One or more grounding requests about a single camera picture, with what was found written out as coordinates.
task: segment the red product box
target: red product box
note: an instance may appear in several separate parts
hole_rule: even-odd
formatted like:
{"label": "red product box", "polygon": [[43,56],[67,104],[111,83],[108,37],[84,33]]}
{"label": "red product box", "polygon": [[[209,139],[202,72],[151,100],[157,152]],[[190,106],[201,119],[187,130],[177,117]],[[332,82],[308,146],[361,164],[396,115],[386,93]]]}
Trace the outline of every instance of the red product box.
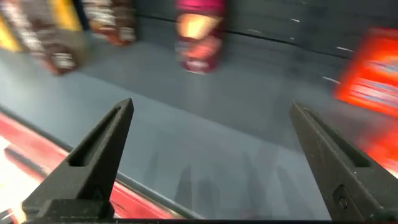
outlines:
{"label": "red product box", "polygon": [[398,125],[388,128],[366,152],[398,178]]}
{"label": "red product box", "polygon": [[398,30],[370,31],[335,96],[398,117]]}

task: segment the gray shelf surface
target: gray shelf surface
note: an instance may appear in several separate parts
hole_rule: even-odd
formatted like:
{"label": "gray shelf surface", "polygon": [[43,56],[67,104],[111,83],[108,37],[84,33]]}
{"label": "gray shelf surface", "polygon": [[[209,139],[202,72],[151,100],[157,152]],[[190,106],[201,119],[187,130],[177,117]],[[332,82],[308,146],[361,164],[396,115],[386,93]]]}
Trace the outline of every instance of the gray shelf surface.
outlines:
{"label": "gray shelf surface", "polygon": [[175,60],[173,30],[156,29],[126,48],[91,41],[90,60],[64,77],[0,50],[0,107],[74,147],[131,97],[119,167],[128,178],[203,218],[329,220],[288,109],[306,103],[355,141],[387,122],[333,99],[325,77],[338,79],[346,62],[229,35],[220,68],[194,75]]}

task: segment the product package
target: product package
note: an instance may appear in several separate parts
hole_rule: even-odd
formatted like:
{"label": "product package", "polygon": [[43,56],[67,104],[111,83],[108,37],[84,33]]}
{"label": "product package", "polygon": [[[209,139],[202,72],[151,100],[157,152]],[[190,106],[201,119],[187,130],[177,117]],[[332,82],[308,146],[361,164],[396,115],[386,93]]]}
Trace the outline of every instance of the product package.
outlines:
{"label": "product package", "polygon": [[136,40],[131,0],[83,0],[83,7],[96,36],[118,46]]}
{"label": "product package", "polygon": [[398,116],[398,30],[369,33],[344,74],[336,98]]}
{"label": "product package", "polygon": [[225,0],[177,1],[177,53],[187,71],[203,75],[217,67],[225,4]]}
{"label": "product package", "polygon": [[4,0],[1,8],[31,54],[53,74],[77,68],[76,53],[55,24],[46,0]]}
{"label": "product package", "polygon": [[21,52],[23,49],[3,16],[0,16],[0,47],[13,52]]}

